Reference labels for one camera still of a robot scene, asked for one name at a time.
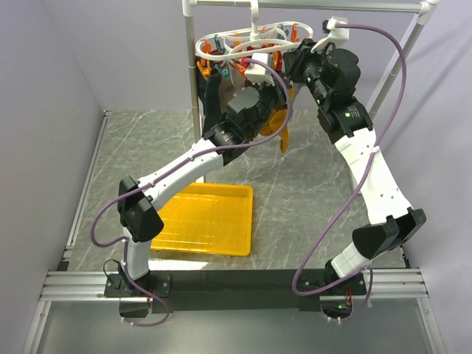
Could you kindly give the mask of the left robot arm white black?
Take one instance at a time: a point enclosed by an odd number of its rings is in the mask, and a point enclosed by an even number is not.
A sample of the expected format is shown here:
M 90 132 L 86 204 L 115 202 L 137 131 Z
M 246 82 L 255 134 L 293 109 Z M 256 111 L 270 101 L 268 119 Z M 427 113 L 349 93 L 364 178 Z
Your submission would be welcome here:
M 272 83 L 238 89 L 221 118 L 183 155 L 165 167 L 119 184 L 117 211 L 124 230 L 125 254 L 121 287 L 130 296 L 143 294 L 150 272 L 150 245 L 164 228 L 159 210 L 198 178 L 237 159 L 259 145 L 256 137 L 273 110 L 292 108 L 285 80 L 274 72 Z

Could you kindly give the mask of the white round clip hanger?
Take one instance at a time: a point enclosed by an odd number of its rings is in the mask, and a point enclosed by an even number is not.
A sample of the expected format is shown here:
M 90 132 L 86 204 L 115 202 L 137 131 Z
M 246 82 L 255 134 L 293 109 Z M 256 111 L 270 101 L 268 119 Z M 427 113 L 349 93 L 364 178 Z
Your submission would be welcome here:
M 198 39 L 195 53 L 210 61 L 236 60 L 255 53 L 287 52 L 305 38 L 313 37 L 313 29 L 299 21 L 279 21 L 259 25 L 259 1 L 236 1 L 247 4 L 251 11 L 248 28 L 215 32 Z

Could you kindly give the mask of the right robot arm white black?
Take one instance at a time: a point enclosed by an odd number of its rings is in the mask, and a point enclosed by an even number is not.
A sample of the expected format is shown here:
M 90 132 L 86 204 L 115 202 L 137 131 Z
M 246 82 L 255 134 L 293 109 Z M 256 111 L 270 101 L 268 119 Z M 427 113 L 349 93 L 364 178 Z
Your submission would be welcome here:
M 292 288 L 298 295 L 323 291 L 340 294 L 350 278 L 378 256 L 403 245 L 426 222 L 400 191 L 379 146 L 379 135 L 364 105 L 355 97 L 361 75 L 358 57 L 330 43 L 310 38 L 283 55 L 285 73 L 294 83 L 307 86 L 317 107 L 319 124 L 343 156 L 367 208 L 369 223 L 352 232 L 351 243 L 328 260 L 323 279 L 314 289 L 301 281 L 296 270 Z

